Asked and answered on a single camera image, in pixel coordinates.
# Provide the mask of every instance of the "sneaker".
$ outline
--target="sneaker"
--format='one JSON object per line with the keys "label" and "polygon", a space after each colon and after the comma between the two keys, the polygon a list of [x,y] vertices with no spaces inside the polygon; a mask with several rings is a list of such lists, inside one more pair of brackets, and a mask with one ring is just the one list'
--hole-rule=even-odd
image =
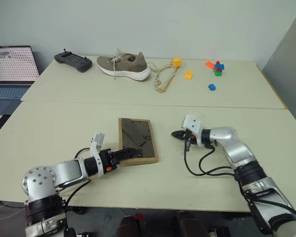
{"label": "sneaker", "polygon": [[97,63],[105,74],[114,79],[115,77],[128,77],[133,80],[145,80],[151,73],[141,52],[136,55],[124,53],[118,49],[113,58],[98,57]]}

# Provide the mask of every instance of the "laptop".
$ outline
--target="laptop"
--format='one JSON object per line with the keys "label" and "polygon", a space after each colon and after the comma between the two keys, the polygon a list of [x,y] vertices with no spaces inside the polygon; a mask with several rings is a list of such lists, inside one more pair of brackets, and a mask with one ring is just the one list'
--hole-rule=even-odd
{"label": "laptop", "polygon": [[10,115],[39,77],[30,46],[0,46],[0,115]]}

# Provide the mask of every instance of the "laptop keyboard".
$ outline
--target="laptop keyboard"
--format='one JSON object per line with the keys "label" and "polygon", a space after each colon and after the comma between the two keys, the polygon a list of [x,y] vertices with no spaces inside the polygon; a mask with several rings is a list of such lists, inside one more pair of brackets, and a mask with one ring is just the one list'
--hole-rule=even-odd
{"label": "laptop keyboard", "polygon": [[28,87],[0,87],[0,99],[20,100]]}

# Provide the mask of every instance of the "laptop screen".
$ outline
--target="laptop screen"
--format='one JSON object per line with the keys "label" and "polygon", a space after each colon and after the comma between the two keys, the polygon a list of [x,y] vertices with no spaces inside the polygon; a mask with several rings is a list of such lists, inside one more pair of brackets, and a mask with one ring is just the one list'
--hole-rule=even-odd
{"label": "laptop screen", "polygon": [[0,84],[33,83],[38,77],[30,46],[0,47]]}

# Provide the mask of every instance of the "white shoe sole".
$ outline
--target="white shoe sole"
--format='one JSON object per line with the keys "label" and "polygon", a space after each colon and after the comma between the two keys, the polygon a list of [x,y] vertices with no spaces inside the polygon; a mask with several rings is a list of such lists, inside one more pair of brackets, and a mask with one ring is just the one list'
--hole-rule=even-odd
{"label": "white shoe sole", "polygon": [[[104,69],[99,66],[99,68],[107,75],[114,77],[114,71],[110,71],[107,69]],[[147,67],[142,72],[136,73],[136,72],[129,72],[129,71],[115,71],[116,77],[128,77],[133,80],[145,80],[151,73],[150,67]]]}

